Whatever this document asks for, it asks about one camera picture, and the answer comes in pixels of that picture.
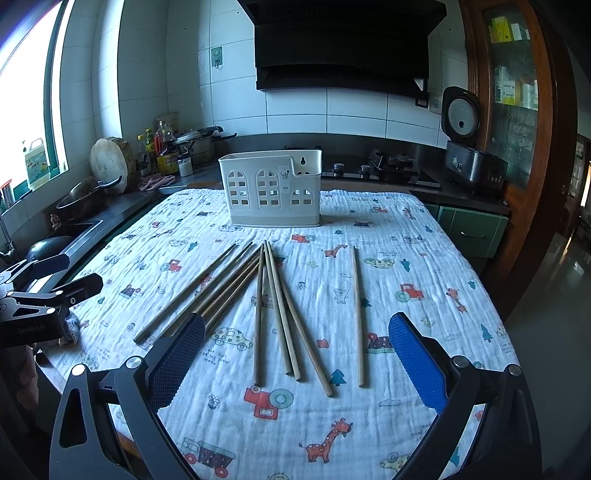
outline cabinet handle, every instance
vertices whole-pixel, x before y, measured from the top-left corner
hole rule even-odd
[[[466,237],[468,237],[468,238],[479,238],[479,239],[481,239],[481,240],[484,240],[484,239],[486,238],[486,236],[485,236],[485,235],[468,235],[467,233],[464,233],[464,232],[460,232],[460,234],[461,234],[462,236],[466,236]]]

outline gas stove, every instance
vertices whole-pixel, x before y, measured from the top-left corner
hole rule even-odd
[[[390,184],[412,184],[438,189],[441,185],[422,171],[418,162],[405,155],[390,155],[373,150],[368,160],[359,157],[326,155],[322,177]]]

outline small white container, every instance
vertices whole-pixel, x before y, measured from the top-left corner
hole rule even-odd
[[[28,184],[31,190],[39,188],[50,178],[47,153],[42,138],[37,138],[29,146],[25,153],[25,165],[27,166]]]
[[[219,162],[233,225],[320,225],[321,150],[233,153]]]
[[[191,163],[191,157],[178,159],[178,173],[182,177],[188,177],[189,175],[193,175],[193,165]]]

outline floor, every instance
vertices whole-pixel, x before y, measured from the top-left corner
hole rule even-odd
[[[505,323],[534,402],[544,469],[558,469],[591,422],[591,255],[556,235]]]

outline black range hood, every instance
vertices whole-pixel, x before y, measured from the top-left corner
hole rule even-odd
[[[238,0],[255,26],[256,88],[333,87],[427,99],[436,0]]]

